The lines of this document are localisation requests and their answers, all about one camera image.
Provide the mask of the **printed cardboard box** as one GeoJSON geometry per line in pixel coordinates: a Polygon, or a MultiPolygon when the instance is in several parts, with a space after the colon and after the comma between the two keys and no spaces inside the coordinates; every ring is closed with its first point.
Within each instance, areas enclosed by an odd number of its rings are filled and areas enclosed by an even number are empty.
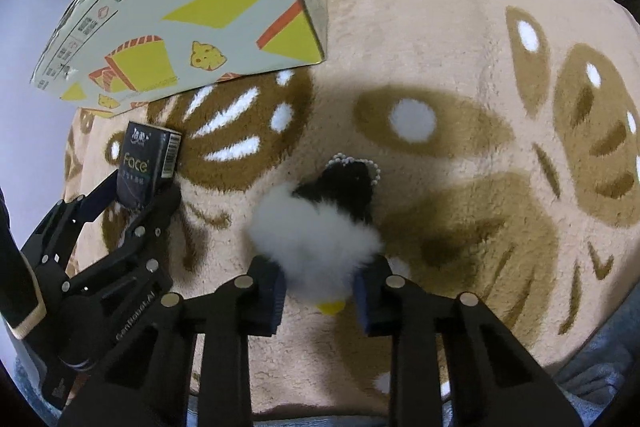
{"type": "Polygon", "coordinates": [[[322,62],[328,0],[74,0],[32,85],[111,117],[179,92],[322,62]]]}

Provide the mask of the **beige patterned plush blanket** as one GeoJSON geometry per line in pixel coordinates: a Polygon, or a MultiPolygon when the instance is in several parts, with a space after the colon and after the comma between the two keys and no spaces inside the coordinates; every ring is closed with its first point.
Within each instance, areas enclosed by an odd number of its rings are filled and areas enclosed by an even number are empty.
{"type": "Polygon", "coordinates": [[[639,26],[613,0],[328,0],[326,59],[111,117],[82,108],[64,195],[118,165],[129,121],[182,134],[160,240],[195,297],[252,257],[264,195],[337,153],[381,169],[395,272],[472,291],[560,373],[639,276],[639,26]]]}

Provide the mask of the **white black fluffy bird plush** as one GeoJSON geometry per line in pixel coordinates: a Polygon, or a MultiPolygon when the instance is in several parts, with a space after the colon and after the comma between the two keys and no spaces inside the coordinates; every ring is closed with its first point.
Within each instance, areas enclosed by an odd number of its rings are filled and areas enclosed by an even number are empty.
{"type": "Polygon", "coordinates": [[[371,216],[380,179],[373,160],[337,153],[317,178],[270,188],[254,209],[246,235],[255,253],[323,314],[345,308],[355,275],[383,249],[371,216]]]}

